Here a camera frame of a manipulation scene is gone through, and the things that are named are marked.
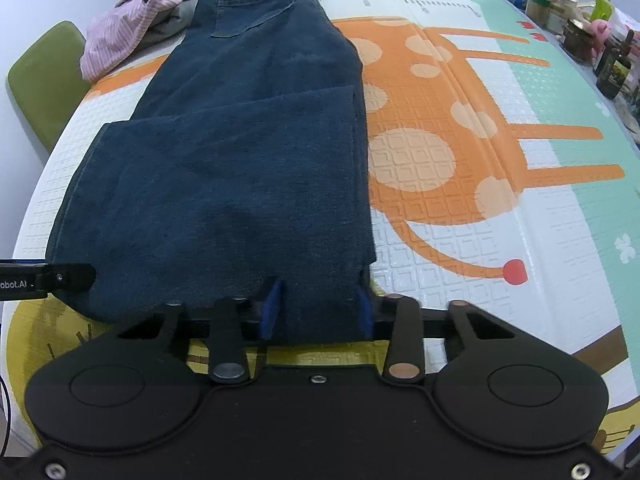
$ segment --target denim fabric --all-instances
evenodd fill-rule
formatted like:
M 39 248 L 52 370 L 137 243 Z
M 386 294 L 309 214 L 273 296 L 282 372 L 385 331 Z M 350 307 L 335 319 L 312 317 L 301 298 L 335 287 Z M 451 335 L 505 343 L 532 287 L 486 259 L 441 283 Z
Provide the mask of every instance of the denim fabric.
M 357 340 L 373 261 L 362 66 L 317 0 L 200 0 L 130 121 L 76 171 L 47 247 L 89 262 L 56 295 L 114 321 L 285 282 L 278 342 Z

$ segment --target green plastic item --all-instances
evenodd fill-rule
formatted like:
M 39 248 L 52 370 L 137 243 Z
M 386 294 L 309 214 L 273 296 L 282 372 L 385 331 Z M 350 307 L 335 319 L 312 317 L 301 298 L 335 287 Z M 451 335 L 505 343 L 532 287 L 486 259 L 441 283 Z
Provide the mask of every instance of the green plastic item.
M 590 21 L 594 20 L 608 20 L 613 14 L 613 4 L 610 0 L 596 0 L 596 4 L 593 7 Z
M 49 153 L 91 88 L 80 72 L 84 43 L 73 23 L 60 22 L 20 56 L 7 76 L 17 105 Z

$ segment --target play mat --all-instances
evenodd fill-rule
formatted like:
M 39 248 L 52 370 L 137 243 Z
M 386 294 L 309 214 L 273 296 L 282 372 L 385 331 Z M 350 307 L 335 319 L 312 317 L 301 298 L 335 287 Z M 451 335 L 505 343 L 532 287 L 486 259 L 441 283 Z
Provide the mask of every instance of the play mat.
M 320 2 L 364 66 L 376 290 L 430 308 L 469 300 L 590 364 L 610 395 L 594 444 L 613 449 L 640 423 L 640 161 L 618 120 L 505 0 Z M 44 257 L 95 134 L 129 118 L 176 43 L 90 91 L 46 165 L 14 257 Z M 52 297 L 5 304 L 2 375 L 27 446 L 37 440 L 22 402 L 26 381 L 105 329 Z M 442 345 L 426 340 L 425 348 L 439 370 Z M 380 364 L 385 349 L 276 348 L 269 360 Z M 206 370 L 206 350 L 194 344 L 189 361 Z

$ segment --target black cable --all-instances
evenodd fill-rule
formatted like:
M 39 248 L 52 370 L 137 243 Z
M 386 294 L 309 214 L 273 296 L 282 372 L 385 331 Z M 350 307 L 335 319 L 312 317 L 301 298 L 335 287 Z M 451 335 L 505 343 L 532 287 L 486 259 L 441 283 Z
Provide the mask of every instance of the black cable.
M 2 376 L 0 376 L 0 383 L 2 384 L 2 391 L 6 397 L 6 428 L 4 430 L 4 443 L 2 444 L 2 451 L 0 451 L 0 457 L 3 457 L 6 453 L 6 448 L 9 445 L 9 437 L 11 435 L 11 400 L 9 400 L 9 390 L 6 389 L 6 383 Z

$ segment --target pink toy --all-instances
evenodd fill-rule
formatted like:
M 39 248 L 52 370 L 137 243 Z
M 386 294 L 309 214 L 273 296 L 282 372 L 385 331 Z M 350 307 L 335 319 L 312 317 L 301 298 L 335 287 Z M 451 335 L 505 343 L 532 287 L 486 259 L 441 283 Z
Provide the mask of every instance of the pink toy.
M 589 26 L 593 33 L 593 48 L 591 49 L 591 57 L 596 58 L 604 49 L 604 42 L 611 34 L 611 25 L 605 20 L 593 20 Z

